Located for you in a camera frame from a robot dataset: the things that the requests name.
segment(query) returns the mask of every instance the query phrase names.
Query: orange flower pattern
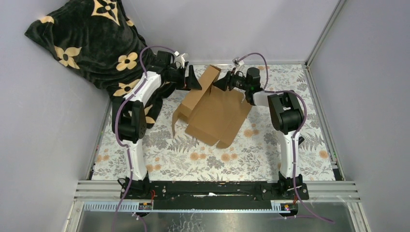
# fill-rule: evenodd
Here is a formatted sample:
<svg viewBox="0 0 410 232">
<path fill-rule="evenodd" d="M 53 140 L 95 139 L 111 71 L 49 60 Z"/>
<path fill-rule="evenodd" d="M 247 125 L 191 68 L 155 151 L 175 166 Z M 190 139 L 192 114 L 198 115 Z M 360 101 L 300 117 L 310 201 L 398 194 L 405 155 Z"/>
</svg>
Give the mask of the orange flower pattern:
<svg viewBox="0 0 410 232">
<path fill-rule="evenodd" d="M 227 153 L 223 153 L 222 156 L 220 157 L 220 159 L 223 162 L 228 162 L 230 158 L 229 158 L 229 155 Z"/>
<path fill-rule="evenodd" d="M 319 156 L 320 156 L 322 159 L 327 159 L 327 158 L 329 157 L 329 155 L 327 154 L 327 151 L 320 151 L 320 152 L 319 152 Z"/>
<path fill-rule="evenodd" d="M 149 173 L 154 170 L 154 167 L 152 167 L 151 164 L 149 164 L 149 165 L 147 165 L 147 166 L 145 166 L 145 167 L 146 167 L 146 170 L 147 170 Z"/>
<path fill-rule="evenodd" d="M 246 130 L 244 131 L 244 136 L 247 137 L 247 138 L 252 137 L 252 136 L 253 136 L 253 131 L 250 130 L 250 129 L 246 129 Z"/>
<path fill-rule="evenodd" d="M 193 161 L 198 160 L 198 153 L 196 153 L 196 152 L 192 153 L 190 155 L 190 159 L 193 160 Z"/>
</svg>

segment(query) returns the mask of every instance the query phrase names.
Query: yellow flower pattern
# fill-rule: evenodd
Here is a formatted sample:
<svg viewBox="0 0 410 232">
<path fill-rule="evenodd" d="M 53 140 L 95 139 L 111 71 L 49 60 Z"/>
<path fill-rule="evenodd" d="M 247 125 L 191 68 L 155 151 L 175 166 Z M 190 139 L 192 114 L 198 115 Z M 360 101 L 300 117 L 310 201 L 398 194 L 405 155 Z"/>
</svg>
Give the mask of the yellow flower pattern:
<svg viewBox="0 0 410 232">
<path fill-rule="evenodd" d="M 53 23 L 54 24 L 54 19 L 51 16 L 45 16 L 40 19 L 41 23 Z"/>
<path fill-rule="evenodd" d="M 131 19 L 128 19 L 127 20 L 127 25 L 132 27 L 132 26 L 134 26 L 134 23 L 131 21 Z"/>
<path fill-rule="evenodd" d="M 149 111 L 151 108 L 152 108 L 152 105 L 150 105 L 149 107 L 147 107 L 147 108 L 144 109 L 144 111 L 145 111 L 145 120 L 146 120 L 146 122 L 149 123 L 149 124 L 154 124 L 154 123 L 155 123 L 155 120 L 154 120 L 153 118 L 151 118 L 151 117 L 146 116 L 146 115 L 148 114 L 148 111 Z"/>
<path fill-rule="evenodd" d="M 117 91 L 115 91 L 115 93 L 113 94 L 114 97 L 121 97 L 124 96 L 125 94 L 131 92 L 131 90 L 137 85 L 137 83 L 140 81 L 140 79 L 137 79 L 129 84 L 123 84 L 123 83 L 118 83 L 118 87 L 120 87 L 120 89 L 118 89 Z"/>
<path fill-rule="evenodd" d="M 125 69 L 133 69 L 137 66 L 137 62 L 135 61 L 138 58 L 137 53 L 131 52 L 128 56 L 122 55 L 118 57 L 118 65 L 117 70 L 122 71 Z"/>
<path fill-rule="evenodd" d="M 117 2 L 110 0 L 94 0 L 91 16 L 103 16 L 113 20 L 119 26 Z"/>
<path fill-rule="evenodd" d="M 81 47 L 69 47 L 64 51 L 62 48 L 54 46 L 54 49 L 56 50 L 57 57 L 61 59 L 59 62 L 62 65 L 64 65 L 65 67 L 69 65 L 72 68 L 80 69 L 80 67 L 74 61 L 73 57 L 80 54 Z"/>
</svg>

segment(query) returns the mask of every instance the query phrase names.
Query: white cable clip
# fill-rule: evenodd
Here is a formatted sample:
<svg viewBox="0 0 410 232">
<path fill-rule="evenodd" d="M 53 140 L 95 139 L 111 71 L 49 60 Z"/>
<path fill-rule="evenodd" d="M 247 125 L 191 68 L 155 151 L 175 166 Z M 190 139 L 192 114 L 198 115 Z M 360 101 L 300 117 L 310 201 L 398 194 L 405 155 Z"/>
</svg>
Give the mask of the white cable clip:
<svg viewBox="0 0 410 232">
<path fill-rule="evenodd" d="M 177 68 L 185 68 L 185 61 L 188 59 L 188 53 L 179 54 L 179 52 L 175 52 L 175 60 L 174 63 Z"/>
<path fill-rule="evenodd" d="M 243 60 L 239 61 L 239 57 L 236 57 L 235 59 L 233 59 L 232 62 L 235 65 L 235 73 L 237 71 L 240 71 L 243 68 L 244 64 L 245 64 Z"/>
</svg>

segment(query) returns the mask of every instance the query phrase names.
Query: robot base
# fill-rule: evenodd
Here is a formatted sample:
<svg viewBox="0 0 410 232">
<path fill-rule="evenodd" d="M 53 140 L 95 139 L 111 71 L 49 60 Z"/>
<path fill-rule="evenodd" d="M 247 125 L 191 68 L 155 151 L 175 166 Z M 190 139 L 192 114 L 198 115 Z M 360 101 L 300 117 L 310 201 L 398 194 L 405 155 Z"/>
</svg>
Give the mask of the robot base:
<svg viewBox="0 0 410 232">
<path fill-rule="evenodd" d="M 121 197 L 129 178 L 120 179 Z M 266 181 L 132 181 L 125 199 L 150 200 L 155 191 L 156 210 L 269 210 L 271 201 L 292 202 L 293 189 L 282 191 L 280 183 Z M 309 199 L 306 184 L 297 188 L 302 200 Z"/>
</svg>

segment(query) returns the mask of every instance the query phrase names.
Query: metal floor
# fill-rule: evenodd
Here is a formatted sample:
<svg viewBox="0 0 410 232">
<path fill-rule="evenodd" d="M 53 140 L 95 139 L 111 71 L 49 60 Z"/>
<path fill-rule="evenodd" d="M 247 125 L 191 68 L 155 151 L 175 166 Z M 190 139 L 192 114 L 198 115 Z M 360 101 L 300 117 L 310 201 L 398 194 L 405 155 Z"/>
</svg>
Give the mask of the metal floor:
<svg viewBox="0 0 410 232">
<path fill-rule="evenodd" d="M 273 213 L 150 213 L 144 217 L 149 232 L 349 232 L 354 231 L 345 203 L 314 203 L 319 215 L 336 221 L 335 225 L 313 218 L 284 220 Z M 110 232 L 113 212 L 85 211 L 79 232 Z M 304 208 L 298 215 L 309 215 Z M 144 225 L 131 213 L 119 213 L 116 232 L 143 232 Z"/>
</svg>

